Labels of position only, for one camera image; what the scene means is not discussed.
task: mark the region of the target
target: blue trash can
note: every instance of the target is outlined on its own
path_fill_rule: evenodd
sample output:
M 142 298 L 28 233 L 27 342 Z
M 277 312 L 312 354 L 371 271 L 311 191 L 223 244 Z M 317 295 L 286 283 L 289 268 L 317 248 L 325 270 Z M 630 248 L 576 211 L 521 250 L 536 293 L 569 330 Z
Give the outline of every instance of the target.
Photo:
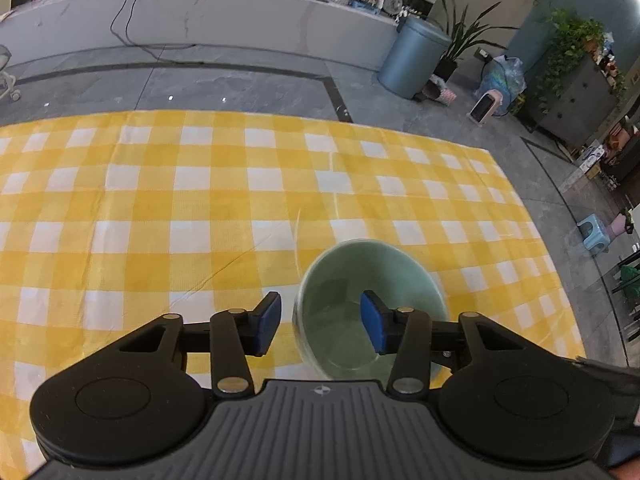
M 378 81 L 394 94 L 412 99 L 427 83 L 451 38 L 436 25 L 409 16 L 378 72 Z

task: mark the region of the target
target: blue stool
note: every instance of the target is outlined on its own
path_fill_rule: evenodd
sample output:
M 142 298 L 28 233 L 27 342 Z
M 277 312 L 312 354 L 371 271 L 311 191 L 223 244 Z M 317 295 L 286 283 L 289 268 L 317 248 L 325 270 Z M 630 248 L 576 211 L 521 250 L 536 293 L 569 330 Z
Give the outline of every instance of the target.
M 584 248 L 594 256 L 609 247 L 611 240 L 607 228 L 596 215 L 589 215 L 578 223 L 578 229 L 584 241 Z

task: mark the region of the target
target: gray tile floor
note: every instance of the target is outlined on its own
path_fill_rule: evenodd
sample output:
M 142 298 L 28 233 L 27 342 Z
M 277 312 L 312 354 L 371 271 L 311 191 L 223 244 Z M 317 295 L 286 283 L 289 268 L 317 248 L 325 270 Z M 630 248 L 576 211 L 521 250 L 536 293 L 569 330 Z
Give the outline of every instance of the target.
M 457 86 L 452 87 L 458 98 L 444 107 L 399 98 L 382 88 L 373 72 L 302 56 L 210 46 L 154 53 L 177 63 L 167 67 L 143 50 L 122 47 L 10 67 L 10 73 L 26 79 L 18 82 L 20 101 L 0 102 L 0 125 L 157 108 L 241 110 L 336 120 L 335 102 L 322 82 L 330 76 L 355 123 L 488 150 L 523 199 L 546 243 L 574 308 L 587 355 L 612 364 L 624 364 L 626 359 L 640 364 L 640 338 L 637 345 L 623 346 L 623 337 L 626 340 L 638 329 L 632 319 L 634 306 L 622 293 L 610 294 L 616 283 L 617 262 L 631 254 L 632 244 L 639 239 L 623 235 L 609 253 L 596 258 L 584 251 L 576 221 L 597 213 L 609 222 L 620 206 L 597 181 L 583 176 L 569 186 L 568 177 L 576 168 L 563 160 L 552 140 L 528 132 L 511 116 L 495 118 L 482 128 L 473 126 L 466 113 L 475 99 Z M 185 62 L 218 65 L 180 66 Z M 111 64 L 118 65 L 118 70 L 87 68 Z M 246 66 L 272 72 L 252 72 Z M 283 70 L 300 74 L 277 73 Z M 60 71 L 66 71 L 65 75 L 52 76 Z

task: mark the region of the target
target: tablecloth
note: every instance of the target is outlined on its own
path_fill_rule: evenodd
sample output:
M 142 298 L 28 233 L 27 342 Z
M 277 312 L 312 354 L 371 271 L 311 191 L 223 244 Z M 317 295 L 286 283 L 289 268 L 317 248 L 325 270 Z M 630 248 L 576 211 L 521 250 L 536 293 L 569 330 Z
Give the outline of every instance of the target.
M 42 460 L 28 404 L 46 377 L 169 311 L 204 321 L 276 290 L 282 324 L 252 374 L 303 376 L 290 322 L 305 269 L 367 237 L 418 260 L 451 319 L 477 310 L 583 353 L 540 234 L 485 150 L 234 112 L 0 128 L 0 476 Z M 203 383 L 207 368 L 190 359 Z

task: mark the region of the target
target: wall outlet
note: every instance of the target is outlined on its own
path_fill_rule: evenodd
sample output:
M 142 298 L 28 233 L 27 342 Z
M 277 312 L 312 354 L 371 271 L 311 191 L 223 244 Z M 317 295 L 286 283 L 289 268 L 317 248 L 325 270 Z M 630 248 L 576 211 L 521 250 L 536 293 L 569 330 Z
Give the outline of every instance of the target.
M 478 48 L 474 54 L 476 59 L 479 59 L 483 63 L 489 63 L 491 61 L 491 54 L 489 54 L 484 48 Z

